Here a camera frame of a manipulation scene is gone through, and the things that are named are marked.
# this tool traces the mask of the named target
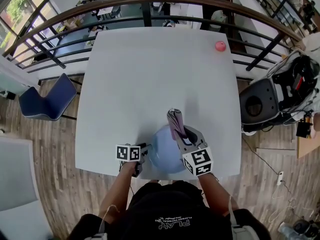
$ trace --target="railing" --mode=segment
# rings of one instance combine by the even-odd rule
[[[214,6],[215,8],[217,8],[217,10],[226,10],[226,11],[233,12],[235,14],[242,15],[244,17],[248,17],[250,19],[262,22],[265,25],[268,25],[271,28],[277,30],[278,34],[276,35],[275,38],[272,38],[272,37],[266,36],[262,33],[244,28],[242,26],[229,24],[229,23],[223,23],[223,22],[210,20],[210,19],[188,17],[188,16],[174,16],[174,15],[152,15],[151,9],[150,9],[150,3],[152,3],[152,2],[167,2],[167,3],[182,3],[182,4]],[[80,27],[69,29],[69,30],[64,31],[62,33],[58,33],[50,38],[47,38],[43,41],[40,41],[40,42],[33,38],[33,36],[35,34],[37,34],[38,32],[43,31],[47,28],[50,28],[53,25],[61,23],[64,20],[67,20],[71,17],[85,14],[85,13],[88,13],[88,12],[91,12],[91,11],[97,10],[97,9],[103,9],[103,8],[107,8],[107,7],[111,7],[111,6],[114,7],[114,6],[130,5],[130,4],[141,4],[142,16],[119,17],[119,18],[112,18],[112,19],[107,19],[107,20],[103,20],[103,21],[97,21],[97,22],[93,22],[90,24],[85,24]],[[97,0],[97,1],[93,1],[90,3],[84,4],[84,5],[72,8],[68,11],[65,11],[65,12],[45,21],[40,26],[34,28],[30,32],[27,32],[25,35],[23,35],[11,47],[9,47],[8,50],[5,51],[2,55],[4,57],[7,57],[10,61],[15,62],[15,64],[18,67],[20,67],[22,70],[26,70],[30,67],[35,66],[35,65],[40,65],[40,67],[37,67],[32,70],[28,70],[27,71],[28,73],[40,71],[43,69],[48,69],[51,67],[55,67],[57,65],[60,66],[61,68],[65,69],[66,64],[80,62],[80,61],[87,61],[89,58],[88,57],[81,57],[81,58],[77,58],[77,59],[67,60],[67,61],[64,61],[63,63],[59,60],[60,58],[90,52],[92,48],[84,48],[84,49],[64,53],[64,54],[61,54],[58,56],[56,56],[55,53],[52,54],[51,52],[56,51],[57,49],[60,49],[62,47],[68,47],[68,46],[71,46],[74,44],[92,41],[96,37],[93,36],[93,37],[86,37],[86,38],[82,38],[82,39],[73,40],[68,43],[60,44],[60,45],[53,47],[53,48],[50,48],[50,49],[46,49],[43,46],[43,43],[50,41],[52,39],[55,39],[55,38],[66,36],[70,33],[73,33],[73,32],[79,31],[79,30],[88,29],[88,28],[91,28],[94,26],[99,26],[99,25],[107,26],[108,24],[117,23],[117,22],[130,22],[130,21],[141,21],[141,20],[143,20],[145,27],[152,27],[152,20],[175,20],[175,21],[188,21],[188,22],[199,22],[199,23],[213,24],[213,25],[221,26],[222,28],[233,29],[236,31],[245,32],[247,34],[254,35],[256,37],[270,41],[270,43],[266,47],[263,47],[263,46],[259,46],[254,43],[244,42],[240,39],[235,39],[233,36],[227,36],[227,39],[230,44],[237,44],[237,45],[241,45],[244,47],[251,47],[251,48],[261,50],[261,52],[257,55],[257,54],[249,54],[249,53],[243,52],[241,50],[231,48],[231,53],[233,53],[235,55],[240,55],[240,56],[249,57],[249,58],[254,59],[252,62],[246,62],[246,61],[240,61],[240,60],[233,61],[235,64],[246,65],[247,71],[250,71],[252,68],[259,68],[259,69],[264,69],[264,70],[268,69],[267,66],[263,66],[263,65],[259,64],[261,61],[267,62],[270,64],[276,63],[276,61],[271,60],[269,58],[265,58],[265,57],[269,53],[281,57],[281,54],[279,52],[276,52],[273,50],[276,46],[281,46],[285,49],[290,49],[290,47],[284,43],[285,38],[290,38],[292,40],[293,46],[296,44],[296,42],[299,42],[301,40],[301,38],[295,32],[293,32],[292,30],[290,30],[286,26],[278,23],[276,20],[269,18],[269,17],[267,17],[257,11],[254,11],[252,9],[247,8],[247,7],[244,7],[244,6],[229,2],[229,1],[225,1],[225,0]],[[35,45],[29,47],[28,49],[24,50],[23,52],[12,57],[11,55],[15,52],[17,47],[20,44],[22,44],[23,42],[25,42],[27,39],[31,39],[35,43]],[[24,53],[26,53],[27,51],[29,51],[35,47],[38,47],[41,50],[41,52],[38,52],[35,55],[32,55],[28,58],[25,58],[24,60],[17,62],[17,58],[19,56],[23,55]],[[41,60],[41,61],[38,61],[38,62],[35,62],[35,63],[32,63],[30,65],[22,66],[23,62],[30,60],[36,56],[39,56],[39,55],[47,55],[48,58]],[[48,62],[48,61],[53,61],[54,63],[41,66],[42,63]]]
[[[310,29],[309,24],[306,22],[304,17],[298,12],[298,10],[295,8],[295,6],[291,3],[290,0],[276,0],[278,4],[276,4],[273,0],[257,0],[260,5],[265,9],[267,14],[271,18],[278,19],[279,22],[283,23],[284,25],[287,25],[288,28],[290,28],[292,31],[298,31],[299,34],[302,37],[305,37],[305,33],[302,28],[308,31],[309,34],[312,34],[312,30]],[[290,9],[293,11],[294,14],[296,14],[299,18],[299,20],[302,22],[302,24],[296,19],[286,8],[286,5],[290,6]]]

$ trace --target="red ball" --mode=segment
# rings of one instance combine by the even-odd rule
[[[215,49],[219,52],[224,52],[227,46],[224,41],[218,41],[215,43]]]

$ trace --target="forearm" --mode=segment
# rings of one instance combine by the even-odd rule
[[[199,181],[206,201],[215,214],[227,215],[229,212],[229,193],[219,184],[211,173],[200,175]],[[231,199],[232,210],[239,209],[236,201]]]
[[[115,182],[105,195],[100,205],[98,216],[103,218],[111,205],[114,205],[117,208],[116,209],[114,206],[110,207],[108,214],[104,218],[106,222],[111,224],[117,216],[120,216],[126,211],[131,177],[134,172],[135,167],[133,163],[125,163],[116,177]]]

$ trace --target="power strip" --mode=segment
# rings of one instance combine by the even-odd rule
[[[283,177],[284,177],[284,172],[280,171],[279,174],[278,174],[278,179],[276,180],[276,185],[277,186],[281,185],[281,181],[282,181]]]

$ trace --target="black shirt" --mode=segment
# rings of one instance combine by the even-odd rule
[[[246,209],[234,211],[237,223],[251,226],[260,240],[270,240],[268,230]],[[82,216],[69,240],[84,240],[98,233],[102,219]],[[113,239],[232,239],[230,216],[214,214],[203,202],[180,191],[161,191],[143,196],[111,225],[104,222],[108,240]]]

